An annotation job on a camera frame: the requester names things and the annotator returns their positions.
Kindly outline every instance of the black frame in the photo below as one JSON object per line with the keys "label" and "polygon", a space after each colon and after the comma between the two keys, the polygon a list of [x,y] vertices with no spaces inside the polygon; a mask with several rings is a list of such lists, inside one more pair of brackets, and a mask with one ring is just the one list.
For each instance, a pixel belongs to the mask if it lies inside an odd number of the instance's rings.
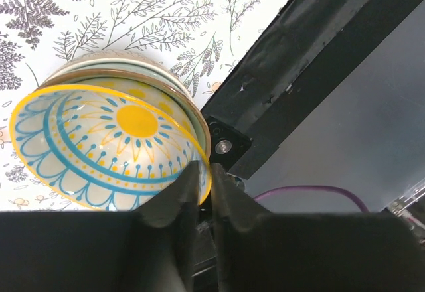
{"label": "black frame", "polygon": [[252,140],[229,171],[251,177],[422,1],[290,0],[202,109]]}

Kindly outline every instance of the floral tablecloth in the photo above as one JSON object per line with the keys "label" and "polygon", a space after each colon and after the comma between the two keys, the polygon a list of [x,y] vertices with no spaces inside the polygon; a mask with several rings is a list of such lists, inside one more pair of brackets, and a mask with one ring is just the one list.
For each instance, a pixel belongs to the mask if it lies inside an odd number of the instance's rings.
{"label": "floral tablecloth", "polygon": [[9,137],[17,102],[65,62],[138,50],[201,108],[288,0],[0,0],[0,210],[82,210],[32,176]]}

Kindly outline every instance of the brown rim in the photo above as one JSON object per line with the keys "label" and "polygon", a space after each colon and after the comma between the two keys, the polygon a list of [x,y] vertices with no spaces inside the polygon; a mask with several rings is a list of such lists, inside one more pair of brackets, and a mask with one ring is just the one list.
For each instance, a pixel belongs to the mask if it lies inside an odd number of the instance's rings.
{"label": "brown rim", "polygon": [[114,78],[127,78],[129,80],[135,80],[138,82],[152,85],[153,87],[160,89],[161,91],[165,92],[171,97],[178,96],[190,107],[192,113],[195,115],[199,124],[201,125],[202,131],[205,136],[205,155],[207,156],[207,158],[210,157],[210,154],[211,154],[210,132],[208,129],[208,125],[204,117],[202,116],[201,112],[198,110],[196,105],[192,101],[190,101],[187,98],[187,96],[185,96],[183,93],[177,91],[175,88],[172,88],[171,86],[168,86],[167,84],[161,82],[160,80],[156,80],[155,78],[151,78],[149,76],[142,75],[135,72],[130,72],[130,71],[111,70],[111,69],[105,69],[105,68],[92,68],[89,70],[75,70],[75,71],[71,71],[65,74],[55,76],[53,78],[50,78],[43,84],[41,84],[36,90],[39,90],[41,88],[45,88],[48,86],[57,85],[57,84],[63,84],[63,83],[71,84],[71,83],[84,80],[81,78],[88,79],[88,78],[95,78],[99,76],[111,76]]}

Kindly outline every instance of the yellow rim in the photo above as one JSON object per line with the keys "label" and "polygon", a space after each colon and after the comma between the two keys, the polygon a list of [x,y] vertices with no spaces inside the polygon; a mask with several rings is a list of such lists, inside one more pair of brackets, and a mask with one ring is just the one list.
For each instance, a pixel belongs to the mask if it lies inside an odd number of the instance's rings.
{"label": "yellow rim", "polygon": [[[30,170],[30,172],[32,172],[35,176],[38,176],[37,173],[35,172],[35,170],[30,167],[27,166],[26,164],[26,160],[25,157],[21,154],[21,152],[19,151],[19,147],[15,141],[15,122],[16,122],[16,118],[20,112],[20,110],[27,104],[29,103],[31,100],[37,98],[40,95],[43,95],[45,93],[52,93],[52,92],[57,92],[57,91],[75,91],[75,90],[85,90],[85,91],[89,91],[89,92],[101,92],[101,93],[106,93],[106,94],[110,94],[112,96],[116,96],[119,98],[125,98],[129,101],[132,101],[134,103],[137,103],[141,106],[146,107],[147,109],[154,111],[156,113],[158,113],[160,116],[164,117],[165,119],[167,119],[168,121],[170,121],[172,124],[175,125],[175,127],[177,127],[180,132],[191,141],[191,143],[196,147],[197,151],[199,152],[199,154],[202,157],[202,160],[204,161],[205,165],[207,166],[207,191],[205,192],[205,194],[203,195],[203,197],[199,200],[199,204],[202,204],[205,199],[207,199],[208,194],[211,191],[211,185],[213,183],[212,181],[212,175],[211,175],[211,168],[209,166],[209,162],[207,159],[207,156],[205,155],[203,149],[201,148],[201,146],[198,144],[198,141],[193,138],[193,136],[186,131],[186,129],[184,129],[180,124],[178,124],[172,117],[170,117],[168,114],[164,113],[163,111],[161,111],[160,109],[157,109],[155,107],[153,107],[151,104],[146,103],[145,101],[139,100],[131,95],[127,95],[125,93],[119,92],[119,91],[115,91],[113,89],[110,88],[103,88],[100,86],[91,86],[91,85],[86,85],[86,84],[59,84],[59,85],[55,85],[55,86],[48,86],[46,88],[41,88],[39,90],[36,90],[32,93],[30,93],[29,95],[25,96],[16,106],[15,109],[13,110],[12,114],[11,114],[11,120],[10,120],[10,126],[9,126],[9,132],[11,135],[11,141],[13,144],[13,147],[15,148],[15,151],[17,153],[17,155],[19,156],[19,158],[22,160],[23,163],[25,163],[25,166],[28,168],[28,170]],[[53,189],[55,192],[57,193],[61,193],[58,192],[55,188],[51,187],[48,182],[46,182],[44,179],[40,179],[46,186],[48,186],[49,188]],[[63,193],[61,193],[64,197],[68,198],[69,200],[81,205],[81,206],[85,206],[86,208],[90,208],[93,210],[101,210],[99,208],[94,208],[88,204],[82,204],[81,202],[77,202],[76,200],[74,200],[72,197],[69,197]]]}

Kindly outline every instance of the bowl rim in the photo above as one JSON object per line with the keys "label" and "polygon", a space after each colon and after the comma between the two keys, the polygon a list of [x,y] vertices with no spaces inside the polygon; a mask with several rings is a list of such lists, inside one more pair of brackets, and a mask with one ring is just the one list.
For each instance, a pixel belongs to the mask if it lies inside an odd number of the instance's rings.
{"label": "bowl rim", "polygon": [[186,105],[189,107],[191,113],[196,117],[199,125],[201,126],[201,129],[203,131],[204,139],[205,139],[205,155],[209,158],[211,155],[211,137],[210,137],[210,131],[209,127],[207,125],[207,122],[205,121],[205,118],[202,116],[202,113],[199,111],[199,109],[196,107],[196,105],[189,99],[187,96],[175,88],[172,88],[171,86],[168,86],[167,84],[161,82],[160,80],[157,80],[155,78],[152,78],[147,75],[131,72],[131,71],[124,71],[124,70],[112,70],[107,68],[92,68],[89,70],[74,70],[67,73],[60,74],[58,76],[54,76],[47,81],[45,81],[43,84],[41,84],[38,88],[35,89],[41,90],[45,87],[50,87],[54,85],[62,85],[63,82],[67,83],[73,83],[76,84],[78,81],[80,81],[81,77],[87,77],[91,76],[91,78],[96,78],[100,76],[112,76],[115,78],[123,78],[128,80],[135,80],[138,82],[142,82],[145,84],[149,84],[154,86],[155,88],[162,90],[166,94],[170,95],[171,98],[173,98],[181,107],[181,103],[179,100],[183,100]]}
{"label": "bowl rim", "polygon": [[190,95],[189,91],[184,87],[184,85],[179,81],[179,79],[175,76],[172,76],[170,73],[168,73],[166,70],[163,70],[159,66],[156,66],[154,64],[151,64],[150,62],[141,61],[136,58],[130,58],[130,56],[126,57],[107,57],[107,56],[93,56],[93,58],[89,60],[82,59],[81,61],[78,61],[78,58],[76,61],[72,64],[72,61],[69,62],[69,65],[65,64],[62,68],[59,68],[56,70],[52,75],[50,75],[47,80],[50,80],[51,78],[57,77],[59,75],[63,75],[67,72],[72,72],[76,69],[76,66],[84,67],[84,66],[93,66],[98,64],[99,62],[105,62],[105,63],[122,63],[122,64],[131,64],[134,66],[140,66],[142,68],[147,68],[148,70],[152,72],[156,72],[162,77],[166,78],[168,81],[173,83],[174,85],[178,86],[182,93],[193,102],[193,98]]}
{"label": "bowl rim", "polygon": [[12,141],[12,145],[13,148],[16,150],[16,153],[18,155],[18,157],[20,158],[20,160],[22,160],[22,162],[25,164],[26,168],[28,168],[28,170],[30,170],[30,172],[32,172],[32,174],[34,174],[34,176],[37,176],[37,178],[39,178],[47,187],[49,187],[50,189],[52,189],[53,191],[60,193],[62,196],[66,197],[67,199],[71,200],[72,202],[75,202],[81,206],[85,206],[86,208],[92,209],[92,210],[103,210],[101,208],[94,208],[93,206],[90,206],[88,204],[83,204],[81,202],[76,201],[74,198],[68,196],[67,194],[64,194],[62,192],[58,192],[55,188],[51,187],[49,185],[48,182],[46,182],[43,178],[40,178],[37,174],[37,172],[31,167],[27,165],[27,160],[25,158],[25,156],[23,156],[23,154],[21,153],[19,146],[17,145],[17,141],[16,141],[16,137],[15,137],[15,125],[16,125],[16,120],[18,119],[18,115],[20,113],[20,111],[24,108],[25,105],[27,105],[29,102],[33,101],[35,98],[39,97],[40,95],[43,94],[48,94],[48,93],[53,93],[53,92],[58,92],[58,91],[80,91],[80,90],[86,90],[86,91],[90,91],[90,92],[101,92],[101,93],[105,93],[105,94],[110,94],[112,96],[115,97],[119,97],[119,98],[125,98],[131,102],[134,102],[138,105],[141,105],[143,107],[146,107],[147,109],[157,112],[160,116],[164,117],[167,121],[170,121],[187,139],[189,139],[191,141],[191,143],[195,146],[195,148],[197,149],[197,151],[199,152],[199,155],[201,156],[202,160],[204,161],[204,164],[207,168],[207,191],[205,192],[205,194],[199,199],[199,203],[198,205],[201,205],[206,199],[207,196],[209,195],[210,191],[211,191],[211,186],[213,184],[213,175],[211,172],[211,166],[209,165],[209,161],[207,156],[205,155],[205,152],[203,151],[202,147],[199,145],[198,141],[180,124],[178,124],[171,116],[169,116],[168,114],[166,114],[165,112],[161,111],[160,109],[157,109],[156,107],[152,106],[151,104],[140,100],[138,98],[135,98],[129,94],[120,92],[120,91],[116,91],[110,88],[103,88],[101,86],[93,86],[93,85],[88,85],[88,84],[58,84],[55,86],[48,86],[45,88],[42,88],[40,90],[35,90],[34,92],[31,92],[30,94],[28,94],[27,96],[25,96],[23,99],[21,99],[21,101],[19,101],[19,103],[15,106],[15,108],[12,111],[11,117],[10,117],[10,122],[9,122],[9,133],[11,136],[11,141]]}

